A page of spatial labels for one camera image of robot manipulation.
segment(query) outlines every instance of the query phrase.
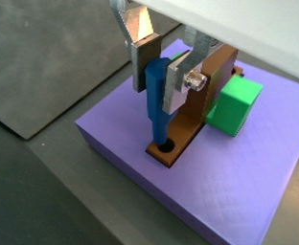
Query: green block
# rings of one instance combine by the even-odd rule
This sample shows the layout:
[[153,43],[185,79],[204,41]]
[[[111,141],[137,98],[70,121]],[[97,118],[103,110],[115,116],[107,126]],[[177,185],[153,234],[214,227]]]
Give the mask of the green block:
[[262,85],[233,76],[213,107],[206,122],[236,136],[248,119]]

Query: bolt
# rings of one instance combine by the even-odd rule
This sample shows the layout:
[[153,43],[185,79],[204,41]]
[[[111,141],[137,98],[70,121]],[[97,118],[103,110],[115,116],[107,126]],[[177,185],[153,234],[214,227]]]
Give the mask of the bolt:
[[192,70],[185,75],[186,86],[196,91],[200,91],[205,87],[206,81],[208,77],[198,70]]

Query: gray floor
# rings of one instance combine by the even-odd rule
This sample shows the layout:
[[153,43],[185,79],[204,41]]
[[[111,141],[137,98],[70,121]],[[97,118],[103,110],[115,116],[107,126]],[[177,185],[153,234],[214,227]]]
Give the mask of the gray floor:
[[0,121],[30,139],[129,60],[107,0],[0,0]]
[[[165,45],[181,34],[179,29]],[[246,54],[240,57],[265,66]],[[269,69],[288,76],[278,69]],[[0,244],[208,244],[90,148],[75,127],[75,120],[131,73],[129,65],[31,141],[24,142],[0,126]],[[297,169],[292,181],[299,179]],[[299,227],[299,217],[292,218],[285,206],[293,198],[289,192],[299,191],[299,183],[295,183],[266,244],[299,244],[293,240],[272,243],[285,237],[284,231],[299,236],[296,229],[286,229],[285,223],[291,218]],[[299,212],[299,206],[292,210]]]
[[121,244],[0,124],[0,245]]

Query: purple platform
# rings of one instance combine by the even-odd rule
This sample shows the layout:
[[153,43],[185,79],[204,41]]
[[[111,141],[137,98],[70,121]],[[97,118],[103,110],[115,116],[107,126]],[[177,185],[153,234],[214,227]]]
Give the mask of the purple platform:
[[[165,51],[185,51],[177,41]],[[146,152],[146,93],[129,79],[77,121],[89,144],[213,244],[261,244],[299,157],[299,84],[256,67],[264,84],[236,138],[206,125],[171,169]]]

